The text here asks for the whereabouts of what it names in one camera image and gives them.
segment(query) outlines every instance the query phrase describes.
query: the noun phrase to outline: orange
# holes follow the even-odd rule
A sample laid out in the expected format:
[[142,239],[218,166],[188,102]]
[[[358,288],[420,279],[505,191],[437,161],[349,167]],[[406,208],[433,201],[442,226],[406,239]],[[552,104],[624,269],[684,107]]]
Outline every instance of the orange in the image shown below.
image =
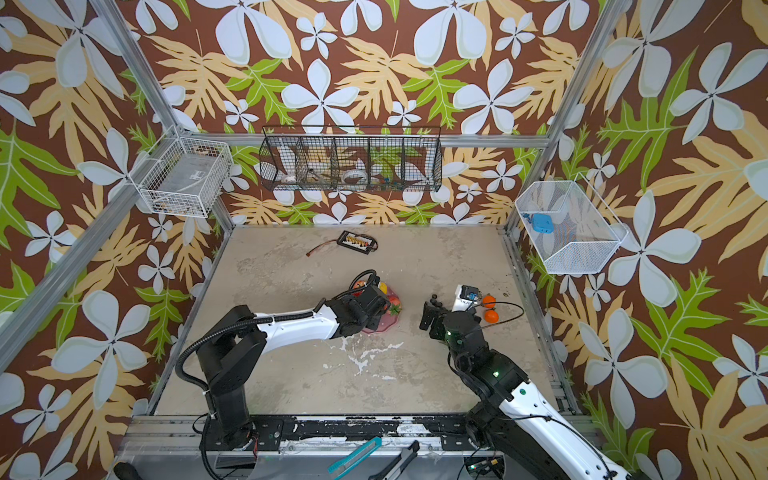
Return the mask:
[[495,310],[486,310],[485,311],[485,321],[488,322],[488,323],[496,323],[496,322],[498,322],[498,313],[496,313]]

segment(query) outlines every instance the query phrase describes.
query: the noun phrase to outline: black robot arm segment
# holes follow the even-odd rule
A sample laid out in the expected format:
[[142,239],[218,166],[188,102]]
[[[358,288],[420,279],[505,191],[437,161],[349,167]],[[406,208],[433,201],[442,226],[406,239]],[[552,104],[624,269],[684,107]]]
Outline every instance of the black robot arm segment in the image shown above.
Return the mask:
[[[368,276],[362,286],[358,281]],[[391,303],[377,287],[375,270],[358,275],[349,289],[331,300],[322,299],[314,310],[269,315],[235,306],[203,338],[188,346],[176,363],[176,374],[205,393],[212,436],[226,449],[250,442],[250,414],[243,384],[262,353],[312,339],[351,336],[362,329],[377,329]],[[184,371],[184,362],[197,353],[205,381]]]

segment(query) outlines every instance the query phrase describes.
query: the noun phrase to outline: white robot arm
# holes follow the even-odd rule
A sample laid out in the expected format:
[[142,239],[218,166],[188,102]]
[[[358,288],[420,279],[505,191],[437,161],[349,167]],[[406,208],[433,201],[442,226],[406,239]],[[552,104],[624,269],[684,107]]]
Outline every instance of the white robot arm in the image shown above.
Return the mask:
[[[357,280],[366,275],[366,285],[355,288]],[[210,423],[217,441],[228,449],[245,448],[252,441],[253,426],[243,384],[259,356],[293,343],[376,329],[390,306],[378,283],[376,272],[367,270],[355,278],[349,290],[321,300],[313,310],[254,314],[246,306],[234,307],[206,336],[185,349],[176,365],[179,377],[199,385],[206,394],[210,412],[206,429]],[[549,465],[549,459],[554,460],[557,465],[540,471],[542,475],[556,472],[562,478],[565,473],[571,480],[630,479],[626,470],[600,453],[552,408],[525,372],[507,356],[489,349],[472,308],[477,296],[477,289],[459,286],[454,311],[441,318],[451,370],[481,399],[467,414],[472,441],[518,460],[516,454],[527,452],[523,466]],[[205,382],[183,369],[192,353],[198,355]]]

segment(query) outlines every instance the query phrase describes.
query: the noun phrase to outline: white flower pattern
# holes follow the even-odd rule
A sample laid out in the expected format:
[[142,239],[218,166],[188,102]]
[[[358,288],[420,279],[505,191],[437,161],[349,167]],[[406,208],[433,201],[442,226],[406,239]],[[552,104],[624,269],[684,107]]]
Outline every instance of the white flower pattern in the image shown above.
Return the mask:
[[23,402],[24,382],[22,378],[15,373],[0,373],[0,415],[10,412]]
[[[114,128],[110,128],[107,132],[107,150],[109,150],[109,154],[118,166],[119,171],[97,161],[82,162],[78,164],[77,169],[87,179],[97,185],[107,186],[114,184],[114,187],[112,187],[107,194],[107,201],[111,201],[121,188],[131,182],[134,172],[139,169],[145,160],[147,160],[147,154],[146,152],[141,152],[137,155],[133,167],[128,170],[128,142],[125,140],[125,137]],[[141,212],[150,212],[149,207],[144,200],[139,200],[136,205]]]
[[157,15],[157,18],[163,22],[166,28],[176,30],[176,27],[179,26],[179,21],[176,19],[174,11],[168,5],[161,2],[161,0],[139,0],[136,4],[136,22],[144,30],[144,33],[151,35],[157,30],[152,14],[149,12],[150,10]]
[[416,60],[423,65],[434,65],[440,59],[448,36],[451,18],[456,19],[456,50],[461,58],[480,58],[485,52],[487,33],[485,26],[464,7],[478,0],[409,0],[422,10],[440,8],[416,30],[413,51]]
[[96,340],[86,336],[71,336],[56,350],[51,367],[61,373],[76,373],[99,359],[101,360],[94,384],[93,402],[98,410],[107,402],[118,381],[118,361],[123,370],[130,372],[147,364],[144,356],[133,343],[121,339],[139,333],[149,322],[150,308],[134,305],[123,317],[118,329],[120,306],[118,299],[109,292],[96,290],[82,303],[85,318],[106,337]]
[[[675,228],[662,233],[648,244],[650,229],[656,218],[656,200],[654,192],[647,190],[634,208],[633,225],[637,237],[631,232],[622,242],[621,247],[634,253],[629,257],[619,257],[608,267],[608,281],[614,285],[627,285],[634,277],[640,264],[640,292],[649,302],[658,306],[667,306],[677,298],[677,290],[672,280],[654,265],[649,257],[659,257],[672,263],[688,263],[701,246],[701,237],[690,230]],[[623,224],[611,225],[621,237]]]
[[242,174],[243,167],[240,166],[240,164],[233,164],[230,167],[230,176],[225,178],[224,182],[221,184],[221,187],[224,189],[224,191],[234,192],[235,185],[237,185],[242,190],[248,190],[248,180],[241,178],[240,175]]
[[[578,127],[581,123],[581,118],[584,116],[585,108],[585,104],[576,104],[576,106],[574,106],[568,113],[568,118],[566,118],[565,123],[563,124],[563,131],[558,135],[558,158],[560,158],[560,161],[569,160],[574,153],[574,148],[576,146],[574,139],[567,136],[565,131]],[[547,125],[552,125],[553,122],[554,116],[547,120]]]
[[26,443],[32,436],[38,431],[40,425],[45,425],[45,431],[55,432],[58,429],[58,425],[61,422],[61,418],[56,415],[57,410],[63,409],[72,397],[72,392],[65,390],[58,394],[56,400],[53,400],[53,395],[56,393],[56,388],[50,383],[40,389],[38,394],[38,402],[40,403],[40,410],[37,409],[24,409],[13,415],[13,421],[16,423],[28,423],[27,428],[24,429],[22,436],[22,443]]
[[267,55],[272,58],[290,58],[293,53],[283,27],[257,9],[259,4],[268,1],[197,0],[197,3],[208,8],[231,8],[216,25],[216,40],[227,58],[238,65],[248,65],[250,43],[245,28],[246,17]]
[[[348,2],[349,0],[331,0],[331,2]],[[382,9],[371,0],[352,0],[341,14],[341,31],[350,36],[357,33],[357,9],[362,13],[370,31],[376,31],[382,26]]]
[[349,107],[357,98],[360,89],[346,87],[334,91],[326,97],[326,92],[331,84],[331,71],[322,60],[317,58],[306,70],[307,80],[310,82],[313,92],[299,84],[290,84],[283,89],[283,103],[289,108],[305,108],[314,106],[301,124],[307,134],[319,134],[323,131],[327,113],[333,123],[339,125],[349,134],[355,133],[354,120],[344,110],[333,107]]
[[[29,76],[26,73],[20,71],[4,71],[0,73],[0,92],[8,92],[9,94],[23,94],[29,88]],[[32,118],[32,114],[19,100],[8,96],[4,93],[0,93],[0,108],[13,115],[15,118],[23,121],[27,125],[35,126],[35,119]]]
[[570,7],[568,15],[568,27],[571,31],[578,30],[584,26],[589,16],[589,4],[584,0],[545,0],[546,2],[562,2],[555,10],[544,20],[544,35],[555,33],[565,18],[565,9]]
[[611,80],[611,86],[605,96],[605,110],[610,110],[632,78],[637,64],[643,58],[640,80],[637,84],[640,95],[644,98],[657,97],[667,83],[672,57],[666,48],[652,42],[667,38],[688,25],[701,9],[704,0],[673,0],[659,22],[663,2],[645,0],[640,3],[640,30],[642,37],[617,38],[605,48],[603,63],[607,68],[621,65]]
[[456,205],[453,209],[453,217],[446,214],[439,214],[432,217],[429,222],[432,225],[477,225],[485,220],[484,215],[472,215],[471,217],[467,217],[468,213],[469,204],[463,203]]
[[139,278],[148,282],[152,280],[152,290],[157,295],[163,291],[163,277],[168,279],[176,278],[173,269],[169,267],[171,262],[174,261],[174,251],[168,250],[163,259],[160,259],[160,254],[157,252],[155,245],[147,247],[147,258],[152,265],[139,265]]
[[465,110],[482,107],[480,111],[469,115],[462,122],[463,134],[476,134],[488,120],[488,113],[493,113],[496,128],[510,134],[515,129],[515,116],[502,107],[516,107],[533,93],[533,87],[520,87],[501,94],[512,79],[512,63],[508,58],[500,61],[488,74],[488,94],[475,84],[465,85],[453,95],[453,106]]
[[387,125],[397,125],[402,123],[403,127],[408,127],[410,124],[420,121],[422,118],[417,114],[412,114],[416,108],[416,100],[408,100],[408,108],[403,108],[402,104],[395,100],[392,102],[392,113],[386,119]]
[[739,60],[723,83],[720,76],[725,70],[731,52],[731,43],[721,43],[710,51],[699,68],[699,80],[705,91],[686,90],[670,105],[670,113],[675,117],[685,115],[701,104],[690,119],[683,134],[683,144],[692,141],[707,127],[710,112],[715,126],[721,130],[732,131],[744,128],[744,113],[741,107],[720,95],[754,80],[768,64],[768,49],[752,50]]
[[768,388],[768,356],[757,355],[755,349],[738,335],[731,336],[731,341],[742,365],[720,357],[712,362],[714,367],[723,376],[738,372],[739,378],[745,379],[738,389],[739,399],[744,406],[765,405],[766,399],[760,391],[760,383]]
[[326,44],[335,42],[338,37],[329,31],[323,31],[326,24],[326,14],[322,12],[315,15],[314,25],[307,17],[296,19],[296,28],[312,35],[301,39],[301,49],[304,51],[312,50],[312,47],[317,43],[317,50],[323,58],[328,60],[328,45]]
[[629,360],[619,360],[634,335],[634,327],[624,309],[618,309],[608,319],[608,350],[600,337],[587,323],[579,323],[579,333],[590,352],[603,360],[590,359],[584,371],[584,381],[589,386],[611,380],[611,407],[625,429],[634,423],[635,409],[632,395],[624,380],[642,396],[654,399],[667,390],[667,369],[655,356],[641,355]]
[[[169,87],[163,88],[163,96],[165,96],[165,99],[168,100],[168,104],[171,107],[179,107],[187,100],[187,91],[184,90],[184,87],[181,85],[171,85]],[[184,127],[185,130],[200,131],[200,129],[197,128],[197,125],[194,123],[194,120],[192,120],[189,115],[185,114],[178,108],[171,108],[171,111],[173,111],[176,121],[179,122],[179,124]],[[160,115],[152,115],[152,121],[154,123],[159,123]]]
[[312,217],[312,222],[315,225],[360,225],[366,220],[365,215],[352,215],[351,217],[344,218],[346,211],[344,203],[336,202],[331,207],[332,217],[329,214],[317,214]]
[[56,52],[56,77],[62,87],[76,88],[84,84],[90,64],[96,80],[115,97],[123,98],[123,87],[96,43],[118,57],[121,56],[120,47],[101,18],[95,17],[88,25],[85,24],[87,0],[67,0],[65,4],[70,15],[64,13],[55,0],[20,2],[46,22],[71,31],[67,41]]
[[[0,0],[0,9],[5,7],[5,0]],[[11,36],[21,38],[27,35],[27,28],[24,26],[24,22],[16,17],[0,17],[0,48],[4,51],[11,51],[13,48],[13,40]]]
[[204,257],[200,267],[203,271],[203,281],[195,283],[192,286],[192,290],[190,290],[190,295],[192,295],[194,298],[199,298],[200,295],[203,294],[203,287],[205,285],[205,280],[207,280],[208,277],[210,276],[210,271],[214,268],[214,263],[210,261],[210,258]]
[[608,158],[611,156],[611,152],[612,151],[609,150],[602,155],[598,152],[592,154],[592,161],[596,168],[590,168],[587,171],[587,180],[592,181],[592,179],[594,179],[595,188],[600,188],[605,182],[603,176],[605,176],[605,178],[611,178],[616,174],[616,167],[608,163]]
[[611,295],[608,291],[601,289],[605,283],[605,273],[601,273],[597,278],[590,273],[587,275],[587,281],[589,284],[584,287],[584,296],[592,299],[594,311],[599,312],[603,308],[601,302],[608,303],[611,301]]
[[520,25],[517,25],[515,23],[515,19],[512,17],[508,17],[502,20],[502,24],[499,25],[499,29],[503,32],[511,34],[511,36],[498,39],[496,41],[495,50],[504,50],[509,46],[509,44],[512,44],[512,58],[517,58],[518,55],[520,55],[520,49],[522,47],[521,44],[528,43],[536,38],[536,35],[533,35],[529,31],[525,31],[525,29],[528,28],[532,21],[533,14],[530,12],[520,17]]
[[256,115],[247,114],[245,112],[245,110],[248,110],[248,102],[242,98],[237,101],[237,105],[229,100],[225,100],[224,108],[231,113],[226,117],[227,123],[230,125],[236,125],[239,121],[241,124],[243,124],[243,128],[245,128],[246,131],[248,131],[250,122],[259,119]]
[[677,480],[680,474],[683,473],[683,466],[680,464],[680,460],[677,459],[671,450],[662,449],[656,454],[656,460],[659,464],[658,470],[656,470],[654,463],[647,455],[637,453],[634,458],[637,460],[637,466],[640,467],[640,470],[650,480]]
[[491,183],[488,184],[486,191],[495,192],[498,190],[499,185],[504,187],[505,191],[510,191],[511,189],[515,188],[516,182],[513,177],[522,171],[523,166],[518,164],[512,165],[509,170],[507,170],[507,161],[502,158],[496,164],[496,170],[483,170],[482,172],[483,178],[493,179]]
[[174,222],[165,220],[165,214],[159,214],[156,220],[154,217],[149,217],[149,224],[152,226],[152,240],[157,239],[158,242],[168,241],[168,232],[174,227]]
[[22,453],[16,457],[8,472],[11,480],[67,480],[78,468],[72,462],[61,463],[72,448],[74,433],[68,433],[61,438],[51,456],[45,463],[45,468],[40,471],[40,457],[34,452]]
[[466,185],[459,185],[458,190],[461,192],[460,194],[456,195],[456,200],[461,200],[463,198],[466,198],[467,201],[471,204],[472,199],[474,197],[477,197],[479,194],[482,193],[482,189],[480,188],[480,184],[477,182],[474,182],[472,185],[466,186]]
[[66,227],[63,232],[57,233],[62,225],[64,225],[64,218],[58,210],[53,210],[45,218],[45,226],[48,228],[47,232],[38,227],[36,223],[27,220],[29,233],[31,233],[35,239],[27,244],[24,256],[31,257],[48,247],[48,259],[51,263],[57,263],[61,260],[63,254],[58,251],[58,248],[62,245],[70,246],[76,240],[74,235],[72,235]]

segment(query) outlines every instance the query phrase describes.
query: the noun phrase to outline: concrete floor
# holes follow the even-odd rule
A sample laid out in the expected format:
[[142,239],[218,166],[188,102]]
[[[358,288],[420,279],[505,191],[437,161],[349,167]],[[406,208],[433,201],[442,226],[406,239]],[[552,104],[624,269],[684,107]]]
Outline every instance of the concrete floor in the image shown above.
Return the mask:
[[[238,228],[211,281],[185,347],[199,339],[232,306],[279,313],[312,308],[346,290],[354,276],[378,271],[402,301],[399,322],[384,333],[300,343],[263,355],[246,383],[251,413],[462,412],[478,398],[446,364],[447,347],[419,329],[432,293],[451,305],[456,285],[521,303],[502,239],[491,227],[348,227],[379,242],[368,256],[335,244],[311,257],[318,244],[343,228]],[[499,306],[502,319],[517,314]],[[485,331],[491,348],[523,368],[554,403],[550,376],[528,320]],[[202,378],[197,357],[186,370]],[[172,375],[158,415],[206,411],[200,390]]]

